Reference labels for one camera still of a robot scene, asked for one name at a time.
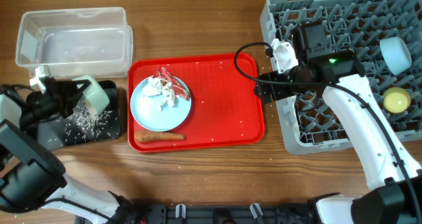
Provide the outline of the small white tissue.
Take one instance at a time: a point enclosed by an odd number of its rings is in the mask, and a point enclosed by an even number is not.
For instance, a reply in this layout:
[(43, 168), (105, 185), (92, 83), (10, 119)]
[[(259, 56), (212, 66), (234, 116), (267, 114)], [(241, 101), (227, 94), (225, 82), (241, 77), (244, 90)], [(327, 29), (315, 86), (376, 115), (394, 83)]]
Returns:
[(171, 82), (168, 82), (162, 87), (162, 95), (164, 98), (160, 103), (160, 110), (162, 110), (165, 105), (168, 105), (169, 107), (175, 106), (175, 92)]

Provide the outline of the green bowl with rice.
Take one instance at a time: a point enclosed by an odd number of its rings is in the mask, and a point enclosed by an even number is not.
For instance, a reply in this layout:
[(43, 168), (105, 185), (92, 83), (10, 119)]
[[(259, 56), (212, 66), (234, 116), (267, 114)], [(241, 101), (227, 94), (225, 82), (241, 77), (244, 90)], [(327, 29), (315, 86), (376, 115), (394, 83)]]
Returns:
[(107, 94), (92, 76), (86, 75), (73, 79), (74, 82), (81, 82), (82, 80), (90, 82), (87, 89), (83, 90), (84, 97), (96, 113), (101, 113), (109, 105), (109, 98)]

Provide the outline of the yellow cup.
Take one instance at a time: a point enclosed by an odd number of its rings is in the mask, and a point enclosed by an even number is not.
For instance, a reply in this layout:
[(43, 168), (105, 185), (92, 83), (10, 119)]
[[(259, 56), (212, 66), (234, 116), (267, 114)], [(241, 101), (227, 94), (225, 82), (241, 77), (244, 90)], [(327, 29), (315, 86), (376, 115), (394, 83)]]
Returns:
[(402, 113), (411, 103), (410, 94), (403, 88), (392, 87), (383, 93), (383, 106), (391, 113)]

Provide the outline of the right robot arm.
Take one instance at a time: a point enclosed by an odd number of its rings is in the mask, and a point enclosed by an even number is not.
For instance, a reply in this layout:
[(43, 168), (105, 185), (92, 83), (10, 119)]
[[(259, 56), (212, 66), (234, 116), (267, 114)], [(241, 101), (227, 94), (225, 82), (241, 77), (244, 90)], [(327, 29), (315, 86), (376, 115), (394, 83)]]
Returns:
[(321, 24), (306, 24), (294, 43), (273, 40), (266, 54), (276, 69), (256, 79), (264, 103), (314, 90), (345, 130), (362, 164), (369, 192), (319, 198), (319, 223), (420, 223), (421, 166), (397, 138), (373, 97), (365, 69), (350, 50), (333, 51)]

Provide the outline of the red strawberry cake wrapper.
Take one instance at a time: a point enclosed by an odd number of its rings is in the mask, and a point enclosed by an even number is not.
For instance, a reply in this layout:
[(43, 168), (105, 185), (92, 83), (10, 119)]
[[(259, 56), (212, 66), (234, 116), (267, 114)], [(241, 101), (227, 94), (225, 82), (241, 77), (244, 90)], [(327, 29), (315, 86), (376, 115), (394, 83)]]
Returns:
[(178, 98), (183, 98), (186, 101), (191, 100), (191, 94), (187, 86), (184, 86), (175, 76), (170, 74), (163, 66), (159, 66), (155, 72), (154, 78), (159, 78), (162, 86), (171, 84), (171, 89)]

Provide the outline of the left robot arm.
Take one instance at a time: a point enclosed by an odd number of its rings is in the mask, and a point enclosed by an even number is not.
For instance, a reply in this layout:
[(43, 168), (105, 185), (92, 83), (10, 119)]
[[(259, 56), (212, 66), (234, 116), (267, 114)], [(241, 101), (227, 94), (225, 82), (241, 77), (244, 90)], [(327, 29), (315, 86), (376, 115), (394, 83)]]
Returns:
[(40, 87), (22, 99), (22, 84), (1, 85), (1, 168), (11, 158), (19, 163), (1, 176), (1, 211), (22, 214), (39, 209), (75, 215), (76, 223), (137, 223), (137, 209), (122, 196), (95, 190), (66, 174), (64, 165), (46, 147), (26, 133), (40, 122), (66, 118), (89, 92), (106, 99), (91, 77), (58, 81), (36, 79)]

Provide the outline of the light blue bowl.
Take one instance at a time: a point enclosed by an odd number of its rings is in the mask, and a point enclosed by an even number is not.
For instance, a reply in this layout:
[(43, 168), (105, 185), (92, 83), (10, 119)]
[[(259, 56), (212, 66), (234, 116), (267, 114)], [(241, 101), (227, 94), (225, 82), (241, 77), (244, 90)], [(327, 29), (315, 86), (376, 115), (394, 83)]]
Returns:
[(380, 40), (382, 57), (389, 71), (397, 76), (411, 66), (411, 55), (400, 37), (392, 37)]

